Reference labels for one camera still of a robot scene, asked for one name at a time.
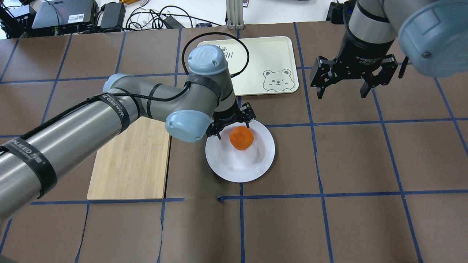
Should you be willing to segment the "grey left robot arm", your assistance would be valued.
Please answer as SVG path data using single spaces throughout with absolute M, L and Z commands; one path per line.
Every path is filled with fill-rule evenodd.
M 7 223 L 25 206 L 52 190 L 58 181 L 140 117 L 165 123 L 183 142 L 221 137 L 224 127 L 256 118 L 250 103 L 239 106 L 229 64 L 216 45 L 194 48 L 184 87 L 115 74 L 103 92 L 87 98 L 44 124 L 1 146 L 0 218 Z

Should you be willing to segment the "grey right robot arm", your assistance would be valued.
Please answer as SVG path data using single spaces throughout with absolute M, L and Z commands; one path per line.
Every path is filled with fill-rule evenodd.
M 321 99 L 326 88 L 341 80 L 363 79 L 362 98 L 378 85 L 388 85 L 397 59 L 388 51 L 398 41 L 408 62 L 428 77 L 466 73 L 466 0 L 347 0 L 331 2 L 327 20 L 345 27 L 336 58 L 319 56 L 310 86 Z

